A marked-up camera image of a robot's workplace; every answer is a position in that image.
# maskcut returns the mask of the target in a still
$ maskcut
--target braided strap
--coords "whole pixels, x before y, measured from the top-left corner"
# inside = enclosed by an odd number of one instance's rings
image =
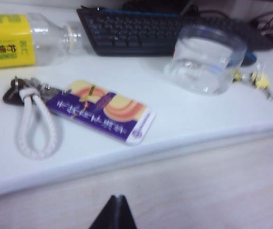
[[[55,123],[52,119],[50,112],[48,111],[46,105],[39,97],[40,93],[35,88],[26,88],[20,90],[20,97],[24,101],[24,112],[22,122],[20,124],[19,132],[18,132],[18,146],[20,151],[27,157],[33,159],[45,159],[51,156],[57,147],[57,131]],[[47,146],[37,152],[34,149],[30,148],[27,141],[27,133],[30,126],[30,117],[31,117],[31,98],[37,105],[39,111],[42,114],[43,121],[48,127],[49,131],[49,142]]]

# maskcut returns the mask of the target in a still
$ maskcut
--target black keyboard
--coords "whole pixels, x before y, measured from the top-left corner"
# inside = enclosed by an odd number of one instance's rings
[[[181,28],[194,24],[238,35],[250,51],[273,48],[271,40],[239,20],[88,8],[77,13],[93,49],[103,56],[172,55]]]

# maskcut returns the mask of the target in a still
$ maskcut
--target keychain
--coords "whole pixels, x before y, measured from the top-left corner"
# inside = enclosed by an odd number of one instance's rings
[[[234,76],[234,82],[243,82],[251,84],[256,89],[262,90],[267,94],[267,99],[273,102],[273,92],[271,90],[271,83],[268,78],[268,75],[264,72],[265,65],[257,63],[257,71],[253,71],[251,74],[242,74],[240,71],[237,71]]]
[[[50,87],[35,78],[18,79],[10,83],[3,101],[24,105],[24,114],[18,133],[20,151],[31,158],[43,159],[56,150],[57,132],[50,111],[82,125],[116,137],[129,145],[140,143],[154,117],[146,105],[98,87],[86,81],[73,82],[68,90]],[[27,132],[31,116],[31,105],[36,104],[43,121],[49,129],[47,147],[36,152],[27,144]]]
[[[47,84],[41,84],[37,79],[22,80],[17,77],[10,83],[11,88],[4,94],[3,101],[8,104],[24,105],[22,121],[18,131],[18,147],[27,157],[44,159],[51,156],[57,146],[57,131],[53,118],[45,102],[58,93],[65,93]],[[30,126],[32,103],[35,103],[42,114],[43,121],[48,127],[50,139],[45,149],[37,152],[28,145],[27,133]]]

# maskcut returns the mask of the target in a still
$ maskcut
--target id card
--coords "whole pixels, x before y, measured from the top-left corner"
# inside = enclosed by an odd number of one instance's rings
[[[59,93],[46,103],[51,111],[127,144],[140,143],[154,119],[146,105],[89,82],[76,81],[68,88],[71,93]]]

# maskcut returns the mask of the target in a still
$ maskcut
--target yellow bottle label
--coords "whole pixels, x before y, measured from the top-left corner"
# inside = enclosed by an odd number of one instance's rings
[[[35,53],[26,16],[0,14],[0,68],[34,63]]]

